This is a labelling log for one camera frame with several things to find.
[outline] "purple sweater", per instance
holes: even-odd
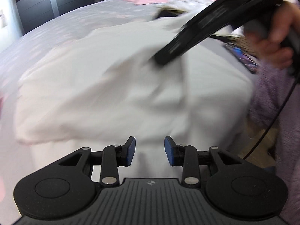
[[[261,127],[272,121],[288,94],[294,78],[286,70],[264,64],[250,106],[251,119]],[[281,213],[292,225],[300,224],[300,85],[297,85],[279,116],[276,175],[287,185],[289,197]]]

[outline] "white wall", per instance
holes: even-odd
[[[0,0],[0,11],[1,10],[3,11],[7,26],[2,28],[2,20],[0,18],[0,52],[23,35],[23,28],[20,23],[16,1]]]

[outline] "finger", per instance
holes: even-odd
[[[257,44],[261,40],[260,36],[256,33],[244,32],[244,35],[252,45]]]
[[[274,43],[281,43],[290,31],[295,21],[295,8],[291,3],[284,2],[274,13],[269,40]]]
[[[259,58],[264,58],[266,55],[276,52],[268,40],[261,40],[256,44],[252,44],[252,46]]]
[[[281,48],[277,52],[264,56],[264,59],[271,63],[274,67],[280,68],[286,61],[292,59],[293,50],[285,47]]]
[[[293,60],[290,59],[290,60],[288,60],[288,61],[282,63],[281,66],[279,67],[279,69],[288,68],[290,65],[292,65],[292,63],[293,63]]]
[[[280,49],[280,45],[277,43],[269,43],[266,47],[265,47],[265,53],[266,54],[272,54],[277,52]]]

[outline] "wooden floor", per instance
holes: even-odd
[[[262,136],[263,132],[264,130],[255,135],[251,143],[239,154],[240,158],[243,158],[251,150],[251,148]],[[260,145],[247,158],[247,161],[261,168],[275,166],[275,160],[268,154],[268,149],[275,144],[277,132],[277,129],[270,129],[269,133],[265,136]]]

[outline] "metal pivot screw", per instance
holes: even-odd
[[[199,182],[199,179],[195,177],[188,177],[184,179],[184,182],[188,185],[195,185]]]
[[[106,185],[112,185],[117,181],[116,178],[114,177],[105,177],[102,179],[102,183],[106,184]]]

